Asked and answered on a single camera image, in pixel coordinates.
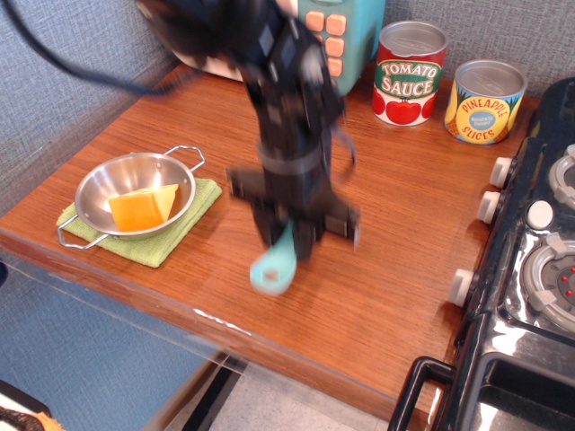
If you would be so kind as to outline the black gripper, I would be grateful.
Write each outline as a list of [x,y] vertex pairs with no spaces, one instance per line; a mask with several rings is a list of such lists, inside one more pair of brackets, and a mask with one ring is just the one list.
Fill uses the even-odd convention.
[[318,148],[290,161],[260,154],[258,171],[226,170],[231,194],[250,203],[254,222],[267,246],[276,244],[288,222],[298,260],[309,260],[326,232],[349,241],[359,238],[359,210],[332,188],[332,150]]

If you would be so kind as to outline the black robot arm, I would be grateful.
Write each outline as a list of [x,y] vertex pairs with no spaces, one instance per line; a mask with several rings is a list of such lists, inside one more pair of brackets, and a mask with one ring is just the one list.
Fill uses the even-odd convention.
[[359,211],[332,189],[332,136],[344,111],[319,40],[274,1],[141,1],[138,8],[178,57],[236,68],[260,128],[258,171],[231,168],[232,194],[248,201],[261,238],[293,231],[309,259],[327,232],[353,240]]

